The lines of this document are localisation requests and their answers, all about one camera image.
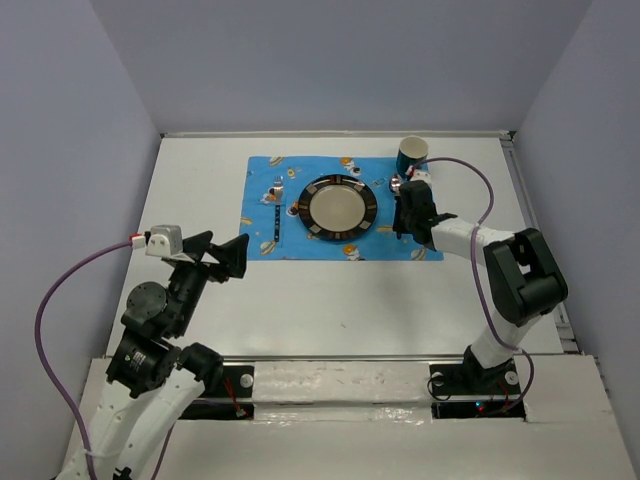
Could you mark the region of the teal mug cream inside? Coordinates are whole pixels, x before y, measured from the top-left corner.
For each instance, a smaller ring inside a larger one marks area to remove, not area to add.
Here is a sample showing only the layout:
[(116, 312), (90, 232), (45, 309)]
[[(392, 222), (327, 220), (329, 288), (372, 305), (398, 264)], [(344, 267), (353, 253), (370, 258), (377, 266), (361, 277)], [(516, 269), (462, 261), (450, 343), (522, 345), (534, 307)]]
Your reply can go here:
[(396, 156), (396, 172), (405, 176), (410, 167), (427, 157), (428, 143), (421, 137), (408, 136), (403, 138), (398, 147)]

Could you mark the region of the blue space print cloth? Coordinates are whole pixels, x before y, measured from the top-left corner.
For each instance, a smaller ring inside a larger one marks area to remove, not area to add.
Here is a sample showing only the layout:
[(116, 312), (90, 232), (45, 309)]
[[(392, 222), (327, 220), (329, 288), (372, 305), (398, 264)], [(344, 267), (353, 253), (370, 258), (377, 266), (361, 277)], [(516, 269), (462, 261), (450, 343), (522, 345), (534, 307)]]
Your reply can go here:
[[(250, 260), (441, 261), (443, 255), (400, 240), (392, 231), (395, 202), (388, 188), (396, 172), (393, 157), (252, 156), (248, 160), (239, 232), (250, 236)], [(311, 181), (332, 174), (355, 177), (368, 185), (378, 201), (373, 227), (346, 242), (320, 240), (298, 218), (297, 200)], [(276, 176), (283, 177), (280, 241), (274, 242)]]

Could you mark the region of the black rimmed cream plate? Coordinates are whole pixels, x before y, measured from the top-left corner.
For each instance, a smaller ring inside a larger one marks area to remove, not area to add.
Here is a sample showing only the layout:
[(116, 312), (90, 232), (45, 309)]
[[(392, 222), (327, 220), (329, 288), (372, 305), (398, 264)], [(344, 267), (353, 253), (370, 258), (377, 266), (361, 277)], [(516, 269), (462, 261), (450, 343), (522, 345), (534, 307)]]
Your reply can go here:
[(313, 236), (346, 242), (365, 235), (374, 225), (378, 201), (363, 181), (341, 174), (319, 177), (301, 191), (298, 218)]

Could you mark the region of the silver fork black handle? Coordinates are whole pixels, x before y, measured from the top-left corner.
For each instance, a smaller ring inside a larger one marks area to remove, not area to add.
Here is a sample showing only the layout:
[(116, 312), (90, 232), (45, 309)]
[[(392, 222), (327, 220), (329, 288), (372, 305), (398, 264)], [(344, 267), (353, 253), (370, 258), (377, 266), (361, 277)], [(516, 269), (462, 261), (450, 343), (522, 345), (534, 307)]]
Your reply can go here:
[(274, 178), (274, 186), (273, 186), (273, 195), (274, 195), (274, 205), (275, 205), (275, 213), (274, 213), (274, 242), (278, 243), (280, 241), (280, 231), (281, 231), (281, 201), (284, 193), (284, 184), (283, 177), (276, 176)]

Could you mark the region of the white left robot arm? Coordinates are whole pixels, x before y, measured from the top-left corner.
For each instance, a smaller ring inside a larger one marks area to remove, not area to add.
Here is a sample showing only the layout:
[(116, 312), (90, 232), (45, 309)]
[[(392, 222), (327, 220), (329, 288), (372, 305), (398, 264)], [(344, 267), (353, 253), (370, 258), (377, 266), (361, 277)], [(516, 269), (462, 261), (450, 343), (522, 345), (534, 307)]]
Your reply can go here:
[(95, 414), (85, 421), (56, 375), (50, 380), (75, 417), (79, 445), (60, 479), (134, 479), (158, 444), (168, 438), (181, 414), (200, 396), (215, 392), (223, 375), (223, 358), (183, 336), (202, 292), (210, 283), (243, 277), (248, 238), (222, 245), (204, 231), (183, 237), (176, 225), (160, 225), (81, 260), (55, 286), (92, 261), (117, 250), (143, 249), (172, 269), (167, 284), (154, 281), (134, 287), (121, 317), (124, 331), (105, 372)]

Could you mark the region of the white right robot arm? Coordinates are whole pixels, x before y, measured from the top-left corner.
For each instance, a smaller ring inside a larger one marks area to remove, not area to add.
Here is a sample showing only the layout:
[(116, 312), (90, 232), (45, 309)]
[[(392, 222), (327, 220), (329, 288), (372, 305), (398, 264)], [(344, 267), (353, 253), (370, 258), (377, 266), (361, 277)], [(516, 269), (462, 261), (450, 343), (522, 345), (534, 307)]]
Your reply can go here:
[(430, 186), (393, 197), (330, 175), (247, 197), (244, 280), (206, 299), (202, 323), (228, 354), (350, 357), (451, 353), (449, 385), (482, 392), (531, 326), (567, 295), (535, 229), (484, 228), (435, 206)]

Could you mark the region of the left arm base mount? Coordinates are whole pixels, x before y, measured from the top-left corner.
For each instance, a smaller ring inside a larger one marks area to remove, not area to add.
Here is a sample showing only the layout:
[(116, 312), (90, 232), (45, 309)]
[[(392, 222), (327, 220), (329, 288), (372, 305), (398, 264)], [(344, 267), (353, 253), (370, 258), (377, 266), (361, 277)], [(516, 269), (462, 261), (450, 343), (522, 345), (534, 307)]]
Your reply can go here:
[(249, 421), (254, 417), (252, 399), (254, 365), (224, 365), (220, 382), (207, 388), (181, 414), (180, 420)]

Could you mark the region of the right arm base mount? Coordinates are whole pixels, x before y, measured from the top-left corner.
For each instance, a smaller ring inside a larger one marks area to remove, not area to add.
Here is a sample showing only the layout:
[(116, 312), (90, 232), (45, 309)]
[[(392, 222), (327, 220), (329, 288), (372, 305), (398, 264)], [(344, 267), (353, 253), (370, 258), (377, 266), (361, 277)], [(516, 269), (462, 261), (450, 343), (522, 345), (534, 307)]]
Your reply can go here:
[(426, 387), (435, 420), (526, 419), (525, 407), (518, 402), (522, 388), (513, 360), (478, 384), (464, 380), (461, 372), (461, 363), (429, 366)]

